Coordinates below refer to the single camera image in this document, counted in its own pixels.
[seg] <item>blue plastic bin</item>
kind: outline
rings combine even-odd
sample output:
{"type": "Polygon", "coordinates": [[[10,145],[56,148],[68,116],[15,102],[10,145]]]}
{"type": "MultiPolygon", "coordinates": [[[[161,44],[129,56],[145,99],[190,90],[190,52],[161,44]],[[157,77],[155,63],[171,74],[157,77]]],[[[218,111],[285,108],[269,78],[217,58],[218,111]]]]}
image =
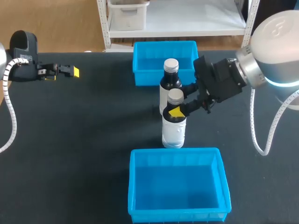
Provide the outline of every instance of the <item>blue plastic bin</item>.
{"type": "Polygon", "coordinates": [[[133,223],[224,221],[230,211],[219,149],[132,151],[128,212],[133,223]]]}
{"type": "Polygon", "coordinates": [[[137,86],[159,85],[164,75],[164,61],[178,60],[178,76],[183,85],[195,82],[193,61],[198,58],[195,41],[136,42],[133,72],[137,86]]]}

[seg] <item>white bottle cap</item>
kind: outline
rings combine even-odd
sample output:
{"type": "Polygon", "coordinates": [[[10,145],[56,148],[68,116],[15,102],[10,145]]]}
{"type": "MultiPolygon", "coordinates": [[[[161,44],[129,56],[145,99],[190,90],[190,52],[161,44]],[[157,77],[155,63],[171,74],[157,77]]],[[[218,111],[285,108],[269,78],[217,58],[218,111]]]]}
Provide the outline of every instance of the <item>white bottle cap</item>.
{"type": "Polygon", "coordinates": [[[164,62],[164,71],[174,73],[178,71],[178,61],[174,58],[168,58],[164,62]]]}
{"type": "Polygon", "coordinates": [[[180,89],[171,89],[167,96],[167,101],[172,105],[179,105],[184,101],[184,93],[180,89]]]}

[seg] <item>bottle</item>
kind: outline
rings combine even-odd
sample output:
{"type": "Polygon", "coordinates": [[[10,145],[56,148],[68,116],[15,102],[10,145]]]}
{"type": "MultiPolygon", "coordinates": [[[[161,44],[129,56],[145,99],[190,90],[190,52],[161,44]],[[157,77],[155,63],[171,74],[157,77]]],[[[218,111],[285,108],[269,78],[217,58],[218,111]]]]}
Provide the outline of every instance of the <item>bottle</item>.
{"type": "Polygon", "coordinates": [[[160,114],[162,115],[164,108],[167,106],[167,96],[169,90],[173,88],[181,88],[182,83],[178,78],[178,61],[169,58],[164,62],[164,76],[160,82],[160,114]]]}
{"type": "Polygon", "coordinates": [[[180,89],[169,91],[162,117],[162,143],[166,148],[181,148],[184,144],[186,116],[180,110],[183,101],[183,91],[180,89]]]}

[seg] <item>robotic arm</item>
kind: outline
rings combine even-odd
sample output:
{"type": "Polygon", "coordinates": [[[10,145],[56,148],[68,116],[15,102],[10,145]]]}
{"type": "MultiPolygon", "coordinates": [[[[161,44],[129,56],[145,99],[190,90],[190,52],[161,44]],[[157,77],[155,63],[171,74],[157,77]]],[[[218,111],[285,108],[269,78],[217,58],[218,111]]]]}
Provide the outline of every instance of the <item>robotic arm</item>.
{"type": "Polygon", "coordinates": [[[238,50],[236,59],[210,63],[204,56],[194,61],[196,84],[185,86],[185,98],[199,91],[196,100],[182,105],[185,116],[200,107],[210,113],[211,104],[220,103],[250,85],[250,126],[255,148],[261,155],[270,151],[280,117],[287,107],[299,110],[299,11],[284,11],[262,22],[251,44],[238,50]],[[265,150],[256,140],[254,126],[255,89],[270,83],[282,103],[268,135],[265,150]]]}
{"type": "Polygon", "coordinates": [[[26,59],[28,63],[22,69],[12,68],[8,77],[10,81],[55,80],[59,74],[79,77],[79,70],[72,65],[44,64],[39,61],[36,36],[23,30],[16,31],[12,35],[8,50],[5,50],[0,43],[0,80],[3,79],[5,67],[14,58],[26,59]]]}
{"type": "Polygon", "coordinates": [[[55,80],[58,74],[64,74],[66,77],[79,77],[79,70],[72,65],[40,62],[37,53],[37,39],[32,33],[16,31],[10,39],[9,47],[10,49],[5,50],[0,43],[0,80],[3,79],[4,99],[13,128],[8,142],[0,147],[0,153],[13,143],[17,133],[16,115],[8,94],[8,80],[17,82],[55,80]]]}

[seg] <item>white cable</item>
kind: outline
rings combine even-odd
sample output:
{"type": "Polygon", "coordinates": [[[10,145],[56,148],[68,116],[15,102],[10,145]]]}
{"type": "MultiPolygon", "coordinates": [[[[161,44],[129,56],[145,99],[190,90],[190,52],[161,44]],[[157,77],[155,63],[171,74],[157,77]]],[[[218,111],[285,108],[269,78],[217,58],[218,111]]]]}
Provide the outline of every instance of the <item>white cable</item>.
{"type": "Polygon", "coordinates": [[[28,63],[29,63],[29,61],[27,59],[15,58],[14,60],[10,61],[10,63],[8,63],[8,65],[5,68],[5,72],[4,72],[4,76],[3,76],[3,94],[4,94],[4,99],[5,99],[6,105],[8,107],[9,113],[10,113],[13,129],[12,129],[12,132],[11,132],[8,142],[0,148],[0,153],[2,153],[5,149],[7,149],[13,143],[14,138],[17,134],[17,119],[15,117],[14,108],[13,108],[13,105],[11,104],[9,94],[8,94],[8,85],[7,84],[8,84],[9,72],[15,64],[28,64],[28,63]]]}
{"type": "Polygon", "coordinates": [[[251,89],[251,97],[250,97],[250,128],[251,128],[251,137],[252,137],[252,141],[254,144],[254,147],[256,148],[256,150],[259,152],[259,154],[266,156],[268,155],[270,148],[271,148],[271,144],[272,144],[272,140],[273,140],[273,136],[275,133],[275,129],[277,127],[277,124],[282,116],[282,114],[284,113],[284,111],[286,110],[286,108],[290,105],[291,102],[293,102],[297,97],[299,97],[299,90],[297,90],[296,92],[294,92],[292,95],[290,95],[285,101],[284,103],[280,106],[279,110],[277,111],[274,120],[271,124],[270,130],[269,130],[269,134],[268,134],[268,139],[267,139],[267,143],[266,143],[266,148],[263,151],[256,140],[256,131],[255,131],[255,127],[254,127],[254,96],[255,96],[255,90],[251,89]]]}

